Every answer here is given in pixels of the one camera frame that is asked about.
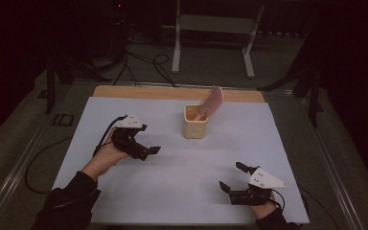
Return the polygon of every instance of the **person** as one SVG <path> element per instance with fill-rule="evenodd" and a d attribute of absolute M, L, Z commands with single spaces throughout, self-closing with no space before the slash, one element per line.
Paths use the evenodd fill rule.
<path fill-rule="evenodd" d="M 106 143 L 111 143 L 110 137 L 115 129 L 116 127 L 109 131 Z M 92 218 L 91 209 L 101 193 L 97 189 L 98 178 L 127 157 L 129 157 L 127 153 L 114 145 L 102 145 L 64 189 L 55 188 L 48 194 L 43 209 L 37 213 L 31 229 L 87 229 Z M 287 223 L 281 210 L 271 202 L 250 208 L 256 216 L 257 225 L 262 230 L 299 229 L 295 223 Z"/>

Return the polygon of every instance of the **white tabletop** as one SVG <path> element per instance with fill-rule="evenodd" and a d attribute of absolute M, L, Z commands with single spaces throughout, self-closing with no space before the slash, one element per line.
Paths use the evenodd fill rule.
<path fill-rule="evenodd" d="M 54 187 L 63 188 L 92 157 L 109 123 L 136 113 L 146 131 L 135 139 L 160 146 L 146 161 L 124 159 L 100 177 L 102 193 L 92 222 L 115 224 L 205 225 L 250 224 L 246 206 L 231 205 L 219 182 L 247 189 L 248 173 L 236 162 L 261 166 L 286 181 L 277 189 L 286 200 L 287 221 L 309 222 L 267 103 L 224 103 L 209 121 L 203 139 L 182 135 L 183 107 L 195 101 L 90 98 Z"/>

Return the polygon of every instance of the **gray floor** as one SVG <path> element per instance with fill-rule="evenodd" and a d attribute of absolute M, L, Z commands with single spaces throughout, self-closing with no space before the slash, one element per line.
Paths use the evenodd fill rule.
<path fill-rule="evenodd" d="M 180 72 L 170 76 L 179 86 L 217 84 L 223 87 L 255 89 L 284 77 L 302 42 L 301 38 L 289 36 L 259 35 L 252 49 L 252 62 L 257 77 L 250 80 L 245 76 L 239 42 L 211 45 L 211 42 L 200 44 L 189 39 L 183 42 Z M 128 49 L 149 58 L 160 54 L 170 58 L 173 56 L 173 44 L 168 39 L 152 43 L 133 42 Z M 134 77 L 143 85 L 168 86 L 152 65 L 133 57 L 128 58 L 128 65 Z M 170 73 L 171 60 L 164 66 Z M 119 66 L 105 76 L 115 79 L 121 68 Z M 125 71 L 117 84 L 131 84 L 129 78 L 129 73 Z M 28 229 L 31 226 L 45 196 L 28 190 L 23 172 L 17 172 L 15 168 L 19 164 L 28 163 L 27 159 L 22 158 L 25 154 L 34 155 L 44 150 L 32 164 L 28 178 L 31 185 L 38 190 L 48 191 L 52 188 L 69 140 L 49 149 L 45 148 L 73 135 L 86 100 L 98 84 L 100 83 L 85 76 L 79 76 L 73 85 L 58 85 L 57 107 L 51 114 L 44 115 L 45 101 L 37 98 L 39 91 L 45 87 L 43 73 L 36 80 L 35 90 L 0 127 L 0 192 L 2 188 L 6 188 L 5 185 L 13 185 L 12 192 L 0 193 L 0 229 Z M 368 229 L 368 173 L 354 143 L 334 112 L 325 90 L 322 89 L 320 94 L 323 111 L 318 113 L 319 128 L 313 128 L 305 115 L 305 101 L 289 95 L 289 89 L 293 85 L 294 82 L 279 90 L 264 93 L 264 98 L 272 109 L 296 180 L 310 193 L 302 192 L 308 203 L 310 216 L 310 224 L 303 229 L 336 229 L 326 212 L 335 219 L 340 229 Z M 71 126 L 52 126 L 57 113 L 72 114 L 75 122 Z M 256 229 L 253 223 L 249 226 L 120 228 Z M 90 229 L 104 227 L 92 225 Z"/>

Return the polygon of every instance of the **brush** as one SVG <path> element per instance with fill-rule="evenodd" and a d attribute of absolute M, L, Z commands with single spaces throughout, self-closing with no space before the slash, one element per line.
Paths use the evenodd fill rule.
<path fill-rule="evenodd" d="M 211 117 L 218 111 L 222 104 L 223 91 L 219 86 L 213 85 L 210 95 L 199 108 L 198 114 L 195 116 L 194 121 L 199 121 L 202 117 Z"/>

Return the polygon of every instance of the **beige cup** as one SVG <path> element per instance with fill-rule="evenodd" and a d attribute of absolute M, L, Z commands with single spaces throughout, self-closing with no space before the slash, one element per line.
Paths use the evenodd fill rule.
<path fill-rule="evenodd" d="M 198 114 L 200 105 L 188 104 L 184 107 L 184 127 L 185 138 L 203 138 L 207 129 L 208 118 L 203 117 L 199 121 L 194 121 Z"/>

